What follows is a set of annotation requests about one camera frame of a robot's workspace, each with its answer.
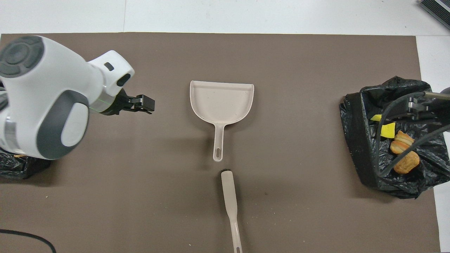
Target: brush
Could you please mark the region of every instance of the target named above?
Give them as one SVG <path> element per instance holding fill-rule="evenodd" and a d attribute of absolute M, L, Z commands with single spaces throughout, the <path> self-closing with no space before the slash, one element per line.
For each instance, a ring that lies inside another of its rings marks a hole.
<path fill-rule="evenodd" d="M 242 253 L 238 227 L 238 203 L 236 201 L 233 173 L 229 170 L 225 170 L 220 175 L 222 177 L 226 213 L 228 214 L 231 235 L 233 237 L 234 253 Z"/>

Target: black trash bag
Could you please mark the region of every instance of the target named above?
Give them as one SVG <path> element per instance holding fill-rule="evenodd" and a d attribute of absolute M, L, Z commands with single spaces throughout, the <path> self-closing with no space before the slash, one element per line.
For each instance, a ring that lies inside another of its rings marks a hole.
<path fill-rule="evenodd" d="M 391 170 L 386 176 L 379 176 L 380 170 L 386 168 L 397 155 L 389 149 L 393 139 L 381 137 L 379 163 L 376 164 L 378 122 L 369 119 L 381 114 L 387 103 L 420 91 L 431 91 L 430 85 L 420 80 L 393 77 L 382 85 L 364 87 L 359 93 L 347 94 L 339 105 L 345 139 L 361 183 L 400 199 L 417 198 L 423 191 L 450 180 L 450 161 L 443 134 L 416 149 L 420 164 L 408 174 Z M 396 133 L 399 130 L 418 140 L 428 133 L 428 126 L 396 123 Z"/>
<path fill-rule="evenodd" d="M 14 157 L 0 150 L 0 176 L 9 179 L 25 179 L 50 166 L 51 161 L 31 156 Z"/>

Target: dustpan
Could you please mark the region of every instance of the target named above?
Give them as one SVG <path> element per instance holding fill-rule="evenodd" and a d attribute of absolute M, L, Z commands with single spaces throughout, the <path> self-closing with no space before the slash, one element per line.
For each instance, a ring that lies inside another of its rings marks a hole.
<path fill-rule="evenodd" d="M 226 125 L 247 116 L 253 102 L 253 84 L 191 81 L 190 98 L 195 114 L 216 128 L 212 158 L 223 158 L 223 138 Z"/>

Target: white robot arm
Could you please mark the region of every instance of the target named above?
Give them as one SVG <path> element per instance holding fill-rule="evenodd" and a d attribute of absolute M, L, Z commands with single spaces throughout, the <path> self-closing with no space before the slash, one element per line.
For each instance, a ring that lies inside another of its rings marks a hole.
<path fill-rule="evenodd" d="M 58 159 L 83 138 L 89 112 L 151 114 L 153 99 L 129 97 L 122 88 L 134 73 L 115 51 L 86 62 L 45 37 L 14 40 L 0 52 L 0 147 Z"/>

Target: white floor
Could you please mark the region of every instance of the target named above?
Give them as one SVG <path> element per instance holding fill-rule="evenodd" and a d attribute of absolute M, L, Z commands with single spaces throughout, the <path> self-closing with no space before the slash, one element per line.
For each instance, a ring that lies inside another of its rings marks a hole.
<path fill-rule="evenodd" d="M 450 86 L 450 30 L 415 0 L 0 0 L 0 34 L 51 32 L 413 35 L 422 79 L 437 92 Z M 450 252 L 449 183 L 435 199 Z"/>

